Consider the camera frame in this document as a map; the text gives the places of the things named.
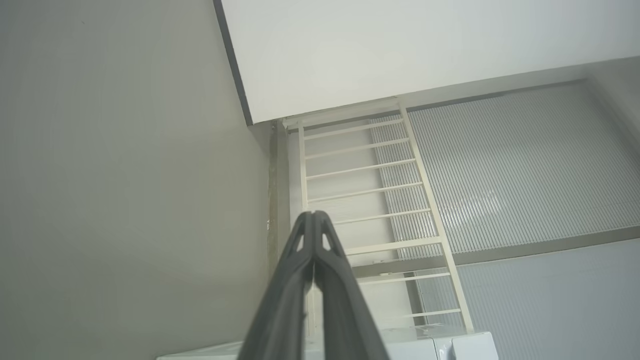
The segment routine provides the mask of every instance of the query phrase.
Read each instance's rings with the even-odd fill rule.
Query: white ceiling
[[[640,55],[637,0],[229,0],[254,122]]]

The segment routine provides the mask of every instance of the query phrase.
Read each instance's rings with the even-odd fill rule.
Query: dark trim
[[[222,41],[225,44],[227,59],[229,60],[229,66],[231,67],[231,74],[234,77],[234,83],[236,83],[236,91],[238,92],[240,107],[242,107],[242,112],[244,114],[244,122],[247,126],[251,126],[253,125],[251,110],[249,110],[249,102],[247,101],[246,94],[244,92],[244,85],[242,82],[242,77],[240,76],[240,68],[238,67],[238,62],[236,60],[234,45],[231,42],[231,34],[229,33],[229,26],[227,25],[227,18],[225,17],[225,10],[222,7],[222,0],[213,0],[213,7],[216,9],[216,17],[218,18],[220,33],[222,33]]]
[[[509,90],[509,91],[503,91],[503,92],[494,92],[494,93],[491,93],[491,94],[475,95],[475,96],[461,97],[460,99],[453,99],[453,100],[440,101],[440,102],[432,102],[431,104],[412,106],[410,108],[407,108],[406,112],[418,111],[418,110],[424,110],[424,109],[439,108],[441,106],[456,105],[456,104],[461,104],[463,102],[471,102],[471,101],[492,99],[494,97],[502,97],[506,93],[513,92],[513,91],[516,91],[516,90]]]
[[[469,265],[484,263],[487,261],[520,258],[522,256],[579,249],[581,247],[602,245],[638,238],[640,238],[640,226],[632,226],[624,227],[623,229],[602,231],[601,233],[572,236],[570,238],[501,247],[499,249],[462,252],[460,254],[454,254],[453,260],[457,266]],[[421,258],[357,266],[353,268],[353,274],[356,277],[368,277],[385,273],[413,272],[443,267],[445,267],[445,263],[442,257]]]

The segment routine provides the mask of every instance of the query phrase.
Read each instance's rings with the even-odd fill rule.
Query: white ladder
[[[416,317],[422,317],[422,316],[426,317],[426,316],[431,316],[431,315],[441,315],[441,314],[448,314],[448,313],[460,313],[460,315],[462,316],[462,321],[463,321],[463,324],[465,326],[465,329],[467,330],[468,333],[471,333],[471,332],[473,332],[474,329],[473,329],[473,325],[472,325],[472,322],[471,322],[471,317],[469,315],[469,309],[468,309],[468,306],[467,306],[467,301],[465,300],[465,295],[464,295],[464,293],[462,291],[462,285],[460,284],[460,277],[458,276],[458,271],[456,269],[456,264],[454,263],[454,260],[453,260],[453,255],[451,253],[451,247],[449,246],[449,241],[447,240],[447,235],[446,235],[446,233],[444,231],[444,225],[442,223],[442,219],[440,217],[440,212],[438,211],[438,207],[436,206],[435,197],[433,196],[433,191],[431,189],[431,185],[429,184],[429,179],[427,178],[427,173],[426,173],[426,170],[424,168],[424,163],[422,162],[422,158],[420,156],[420,151],[418,150],[418,144],[416,142],[415,135],[413,133],[413,128],[412,128],[411,122],[409,121],[409,116],[407,114],[406,108],[403,106],[402,102],[399,99],[396,99],[395,104],[396,104],[397,108],[400,111],[400,116],[401,116],[400,119],[391,120],[391,121],[385,121],[385,122],[379,122],[379,123],[375,123],[375,124],[368,124],[368,125],[363,125],[363,126],[355,126],[355,127],[350,127],[350,128],[347,128],[347,129],[329,131],[329,132],[326,132],[326,133],[321,133],[321,134],[316,134],[316,135],[305,136],[305,121],[304,121],[304,119],[300,119],[300,120],[297,121],[297,126],[298,126],[298,144],[299,144],[299,149],[300,149],[300,180],[301,180],[301,191],[302,191],[302,198],[301,198],[302,199],[302,210],[303,211],[308,211],[308,205],[309,205],[309,203],[312,203],[312,202],[331,201],[331,200],[336,200],[336,199],[344,199],[344,198],[348,198],[348,197],[357,197],[357,196],[360,196],[360,195],[365,195],[365,194],[370,194],[370,193],[387,192],[387,191],[390,191],[390,190],[409,188],[409,187],[413,187],[413,186],[423,186],[424,187],[424,192],[425,192],[426,197],[427,197],[427,202],[429,204],[429,208],[419,209],[419,210],[412,210],[412,211],[403,211],[403,212],[399,212],[399,213],[391,213],[391,214],[384,214],[384,215],[376,215],[376,216],[372,216],[372,217],[353,218],[353,219],[349,219],[349,220],[336,221],[333,224],[334,225],[350,224],[350,223],[353,223],[353,222],[361,222],[361,221],[368,221],[368,220],[381,219],[381,218],[393,218],[393,217],[399,217],[399,216],[402,216],[402,215],[409,215],[409,214],[416,214],[416,213],[431,213],[431,215],[433,216],[434,223],[435,223],[436,231],[438,233],[437,236],[433,236],[433,237],[429,237],[429,238],[414,239],[414,240],[406,240],[406,241],[396,241],[396,242],[385,243],[385,244],[381,244],[381,245],[369,245],[369,246],[363,246],[363,247],[355,247],[355,248],[344,249],[344,250],[345,250],[345,253],[348,256],[350,256],[350,255],[357,255],[357,254],[367,254],[367,253],[371,253],[371,252],[381,252],[381,251],[388,251],[388,250],[399,250],[399,249],[405,249],[405,248],[408,248],[408,247],[417,247],[417,246],[424,246],[424,245],[439,244],[439,246],[442,248],[442,255],[445,258],[445,262],[446,262],[446,265],[447,265],[447,272],[441,273],[441,274],[433,274],[433,275],[420,275],[420,276],[413,276],[413,277],[402,277],[402,278],[397,278],[397,279],[385,279],[385,280],[379,280],[379,281],[366,281],[366,282],[361,282],[360,284],[361,285],[383,284],[383,283],[388,283],[388,282],[411,281],[411,280],[417,280],[417,279],[429,279],[429,278],[435,278],[435,277],[450,276],[451,277],[451,281],[453,283],[454,294],[455,294],[456,300],[458,302],[458,308],[456,308],[456,309],[446,309],[446,310],[440,310],[440,311],[431,311],[431,312],[427,312],[427,313],[407,314],[407,315],[403,315],[402,317],[403,318],[416,318]],[[324,137],[333,136],[333,135],[350,133],[350,132],[353,132],[353,131],[363,131],[363,130],[368,130],[368,129],[374,129],[376,127],[389,126],[389,125],[394,125],[394,124],[404,124],[404,130],[405,130],[406,135],[407,135],[406,138],[402,138],[402,139],[398,139],[398,140],[391,140],[391,141],[386,141],[386,142],[373,143],[373,144],[370,144],[370,145],[362,145],[362,146],[350,147],[350,148],[347,148],[347,149],[340,149],[340,150],[336,150],[336,151],[322,152],[322,153],[313,154],[313,155],[310,155],[310,156],[307,156],[305,154],[305,141],[306,140],[324,138]],[[341,171],[329,172],[329,173],[325,173],[325,174],[307,176],[307,160],[309,160],[309,159],[321,158],[321,157],[324,157],[324,156],[333,156],[333,155],[337,155],[337,154],[344,154],[344,153],[352,152],[352,151],[361,151],[361,150],[366,150],[366,149],[374,149],[374,148],[377,148],[377,147],[383,147],[383,146],[387,146],[387,145],[394,145],[394,144],[398,144],[398,143],[409,143],[411,151],[412,151],[412,154],[413,154],[413,158],[412,159],[401,160],[401,161],[393,161],[393,162],[389,162],[389,163],[382,163],[382,164],[371,165],[371,166],[366,166],[366,167],[351,168],[351,169],[348,169],[348,170],[341,170]],[[329,197],[320,197],[320,198],[315,198],[315,199],[309,199],[308,196],[307,196],[307,181],[309,181],[309,180],[313,180],[313,179],[317,179],[317,178],[321,178],[321,177],[327,177],[327,176],[336,176],[336,175],[341,175],[341,174],[354,172],[354,171],[370,170],[370,169],[385,168],[385,167],[393,167],[393,166],[407,164],[407,163],[414,163],[416,165],[416,167],[418,169],[418,173],[420,175],[420,182],[418,182],[418,183],[410,183],[410,184],[402,184],[402,185],[398,185],[398,186],[389,186],[389,187],[386,187],[386,188],[378,188],[378,189],[373,189],[373,190],[364,190],[364,191],[360,191],[360,192],[345,193],[345,194],[334,195],[334,196],[329,196]],[[310,296],[308,297],[308,300],[307,300],[308,307],[311,307],[312,309],[315,307],[314,296],[312,294],[313,291],[315,291],[315,290],[312,289],[312,291],[310,292]],[[308,316],[308,321],[309,321],[309,333],[313,334],[314,329],[315,329],[315,322],[316,322],[315,313],[312,313],[310,316]]]

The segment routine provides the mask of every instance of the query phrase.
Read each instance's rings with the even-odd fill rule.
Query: ladder rung
[[[369,285],[369,284],[386,284],[388,282],[403,282],[403,281],[411,281],[418,279],[431,279],[434,277],[442,277],[442,276],[451,276],[448,272],[443,272],[441,274],[431,274],[431,275],[420,275],[420,276],[409,276],[409,277],[399,277],[397,279],[386,279],[386,280],[375,280],[375,281],[363,281],[360,282],[360,285]]]
[[[366,217],[366,218],[355,218],[355,219],[351,219],[351,220],[343,220],[343,221],[336,221],[333,224],[334,225],[340,225],[340,224],[350,224],[352,222],[360,222],[360,221],[367,221],[367,220],[376,220],[379,218],[392,218],[392,217],[399,217],[401,215],[409,215],[409,214],[419,214],[419,213],[427,213],[431,211],[431,209],[420,209],[420,210],[411,210],[411,211],[403,211],[401,213],[391,213],[391,214],[382,214],[382,215],[376,215],[374,217]]]
[[[442,315],[442,314],[459,313],[460,311],[461,311],[460,309],[450,309],[450,310],[430,311],[428,313],[417,313],[417,314],[411,314],[411,315],[402,315],[402,316],[399,316],[399,317],[401,317],[401,318],[419,318],[421,316],[431,316],[431,315]]]
[[[342,198],[345,198],[345,197],[354,197],[354,196],[360,196],[360,195],[367,195],[368,193],[380,193],[380,192],[387,192],[387,191],[390,191],[390,190],[411,188],[413,186],[418,186],[418,185],[422,185],[422,183],[403,184],[403,185],[389,186],[388,188],[378,188],[378,189],[372,189],[372,190],[364,190],[364,191],[361,191],[361,192],[344,193],[344,194],[341,194],[341,195],[333,195],[333,196],[327,196],[327,197],[318,197],[316,199],[309,199],[308,202],[342,199]]]
[[[384,243],[384,244],[378,244],[378,245],[352,247],[350,249],[344,249],[344,253],[345,255],[349,255],[349,256],[359,255],[359,254],[369,254],[371,252],[389,251],[389,250],[404,249],[406,247],[439,244],[439,243],[442,243],[443,241],[447,241],[447,240],[441,236],[434,236],[432,238],[395,241],[392,243]]]
[[[341,170],[341,171],[336,171],[336,172],[326,172],[324,174],[307,176],[307,180],[317,179],[318,177],[345,174],[345,173],[352,172],[352,171],[370,170],[370,169],[374,169],[374,168],[383,168],[383,167],[392,167],[392,166],[395,166],[395,165],[413,163],[414,161],[415,161],[415,159],[408,159],[408,160],[393,161],[392,163],[371,165],[371,166],[368,166],[368,167],[358,167],[358,168],[351,168],[349,170]]]
[[[336,131],[328,131],[326,133],[305,136],[305,140],[324,138],[325,136],[346,134],[346,133],[350,133],[352,131],[361,131],[361,130],[366,130],[366,129],[373,129],[375,127],[400,124],[402,121],[404,121],[404,119],[384,121],[384,122],[378,122],[378,123],[375,123],[375,124],[362,125],[362,126],[354,126],[354,127],[348,128],[348,129],[342,129],[342,130],[336,130]]]
[[[305,159],[309,160],[309,159],[315,159],[315,158],[322,158],[323,156],[338,155],[338,154],[342,154],[344,152],[373,149],[373,148],[376,148],[376,147],[394,145],[394,144],[397,144],[397,143],[403,143],[403,142],[407,142],[407,141],[409,141],[409,138],[391,140],[391,141],[387,141],[387,142],[377,142],[377,143],[372,143],[372,144],[363,145],[363,146],[348,147],[346,149],[341,149],[341,150],[336,150],[336,151],[329,151],[329,152],[321,152],[320,154],[309,155],[309,156],[305,157]]]

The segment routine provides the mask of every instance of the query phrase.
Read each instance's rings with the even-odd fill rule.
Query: white wall
[[[366,124],[365,121],[366,120],[305,131],[305,135],[364,125]],[[328,138],[307,140],[305,150],[307,155],[311,155],[370,143],[372,143],[372,139],[369,131],[357,131]],[[349,168],[364,167],[377,163],[373,150],[350,152],[339,156],[327,156],[308,160],[307,175],[311,176]],[[300,201],[298,133],[289,135],[289,174],[289,186],[291,189],[289,198],[291,200],[291,223],[293,224],[302,210]],[[381,187],[382,183],[377,170],[352,172],[341,176],[309,180],[308,198],[313,199]],[[310,203],[309,210],[323,210],[329,214],[332,221],[336,222],[339,220],[385,214],[387,213],[387,205],[384,195],[375,193],[330,202]],[[340,242],[345,249],[394,241],[387,219],[336,225],[335,228]],[[350,256],[349,262],[352,266],[359,266],[370,265],[375,261],[394,258],[396,258],[394,252],[376,252]],[[413,319],[411,318],[397,318],[397,316],[412,313],[404,282],[362,286],[362,292],[379,328],[386,329],[413,325]],[[321,296],[318,293],[316,296],[316,304],[320,303]],[[317,308],[316,321],[321,323],[321,319],[321,309]]]
[[[640,55],[636,0],[224,5],[254,121]]]
[[[0,54],[0,357],[240,340],[267,281],[268,137],[211,1],[2,1]]]

